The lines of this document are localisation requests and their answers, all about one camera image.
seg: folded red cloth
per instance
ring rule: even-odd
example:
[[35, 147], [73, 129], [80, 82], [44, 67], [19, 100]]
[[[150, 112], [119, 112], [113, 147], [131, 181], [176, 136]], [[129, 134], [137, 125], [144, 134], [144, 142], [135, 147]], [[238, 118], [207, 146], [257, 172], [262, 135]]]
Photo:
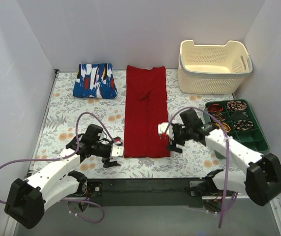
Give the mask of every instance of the folded red cloth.
[[168, 121], [165, 67], [127, 67], [125, 157], [168, 157], [158, 124]]

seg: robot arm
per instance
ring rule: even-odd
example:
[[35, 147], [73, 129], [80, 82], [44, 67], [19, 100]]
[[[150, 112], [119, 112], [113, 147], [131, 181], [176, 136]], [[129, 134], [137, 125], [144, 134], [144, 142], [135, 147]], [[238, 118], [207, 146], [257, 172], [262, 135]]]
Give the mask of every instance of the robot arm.
[[[195, 140], [226, 156], [226, 138], [222, 130], [213, 123], [203, 124], [193, 109], [180, 113], [183, 124], [168, 123], [158, 125], [161, 136], [169, 138], [170, 151], [182, 153], [177, 145], [185, 141]], [[241, 174], [229, 174], [227, 189], [234, 192], [246, 193], [252, 201], [263, 206], [281, 193], [281, 164], [279, 159], [269, 153], [262, 155], [241, 143], [229, 138], [230, 158], [242, 170]], [[205, 181], [196, 187], [196, 191], [217, 193], [224, 186], [223, 169], [210, 172]]]
[[70, 194], [83, 196], [87, 192], [88, 179], [83, 173], [72, 170], [91, 155], [102, 157], [105, 168], [120, 166], [113, 157], [123, 157], [124, 147], [119, 138], [115, 143], [100, 139], [103, 128], [89, 125], [85, 134], [80, 134], [80, 148], [76, 155], [70, 158], [62, 157], [72, 154], [77, 148], [74, 138], [62, 150], [58, 158], [42, 170], [25, 180], [16, 179], [9, 190], [5, 212], [27, 229], [33, 228], [53, 204]]

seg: table surface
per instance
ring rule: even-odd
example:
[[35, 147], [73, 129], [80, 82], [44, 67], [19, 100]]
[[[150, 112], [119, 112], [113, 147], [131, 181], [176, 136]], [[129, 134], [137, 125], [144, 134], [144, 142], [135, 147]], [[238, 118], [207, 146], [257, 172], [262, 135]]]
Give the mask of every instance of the table surface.
[[[73, 97], [76, 74], [60, 73], [56, 79], [36, 158], [58, 156], [74, 137], [75, 123], [82, 112], [89, 111], [97, 115], [113, 137], [124, 137], [126, 71], [113, 71], [118, 90], [115, 99]], [[206, 102], [233, 99], [231, 94], [196, 95], [181, 92], [176, 69], [166, 70], [166, 86], [169, 117], [182, 107], [194, 106], [204, 109]], [[197, 114], [203, 119], [201, 112], [197, 111]], [[175, 122], [181, 122], [181, 118], [177, 116]], [[84, 133], [89, 124], [98, 124], [98, 121], [89, 115], [83, 116], [79, 123], [79, 133]], [[105, 169], [100, 157], [91, 156], [75, 169], [88, 178], [179, 178], [204, 177], [211, 170], [225, 168], [225, 160], [217, 159], [213, 150], [194, 141], [186, 143], [183, 154], [172, 152], [171, 157], [114, 158], [114, 160], [121, 166]], [[35, 162], [31, 166], [31, 171], [39, 171], [47, 164], [48, 162]], [[230, 165], [229, 171], [240, 172], [233, 164]]]

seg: basket handle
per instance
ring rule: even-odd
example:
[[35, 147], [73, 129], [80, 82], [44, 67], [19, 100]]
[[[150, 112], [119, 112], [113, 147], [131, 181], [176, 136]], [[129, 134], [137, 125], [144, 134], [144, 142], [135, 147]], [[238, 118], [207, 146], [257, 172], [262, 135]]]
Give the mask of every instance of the basket handle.
[[241, 55], [241, 62], [243, 64], [244, 70], [247, 70], [247, 63], [245, 63], [243, 56]]
[[180, 69], [181, 68], [185, 68], [185, 66], [183, 65], [183, 56], [182, 56], [182, 54], [179, 54], [179, 62], [180, 62]]

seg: white laundry basket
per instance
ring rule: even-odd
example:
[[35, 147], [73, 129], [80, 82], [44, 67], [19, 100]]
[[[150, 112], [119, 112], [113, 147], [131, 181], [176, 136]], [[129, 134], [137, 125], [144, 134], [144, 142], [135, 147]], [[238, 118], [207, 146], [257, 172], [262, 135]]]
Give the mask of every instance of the white laundry basket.
[[195, 94], [231, 94], [252, 72], [245, 46], [238, 41], [225, 45], [181, 43], [178, 79], [183, 92]]

